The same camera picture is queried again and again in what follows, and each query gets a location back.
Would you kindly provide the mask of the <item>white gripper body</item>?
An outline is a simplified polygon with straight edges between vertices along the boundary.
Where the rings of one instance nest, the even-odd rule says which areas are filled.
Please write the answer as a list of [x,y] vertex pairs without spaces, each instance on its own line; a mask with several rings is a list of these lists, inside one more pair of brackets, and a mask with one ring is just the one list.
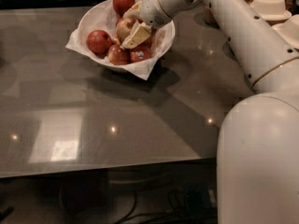
[[142,0],[139,18],[155,29],[164,27],[172,20],[162,9],[159,0]]

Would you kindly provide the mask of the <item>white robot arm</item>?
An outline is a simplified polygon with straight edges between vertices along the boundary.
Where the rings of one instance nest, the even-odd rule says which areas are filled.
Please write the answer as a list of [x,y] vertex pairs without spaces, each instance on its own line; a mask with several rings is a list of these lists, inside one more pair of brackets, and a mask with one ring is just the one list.
[[256,92],[221,125],[218,223],[299,224],[299,53],[244,0],[142,0],[127,12],[142,22],[123,46],[136,47],[199,1]]

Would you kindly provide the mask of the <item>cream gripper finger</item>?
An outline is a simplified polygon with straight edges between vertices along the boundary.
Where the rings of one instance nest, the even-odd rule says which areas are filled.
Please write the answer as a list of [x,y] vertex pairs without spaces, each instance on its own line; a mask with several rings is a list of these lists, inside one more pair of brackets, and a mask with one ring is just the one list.
[[145,22],[136,21],[130,34],[122,42],[125,49],[133,49],[146,41],[152,32],[152,26]]
[[134,5],[132,5],[124,14],[123,17],[125,19],[139,19],[140,18],[140,8],[141,8],[142,2],[138,1]]

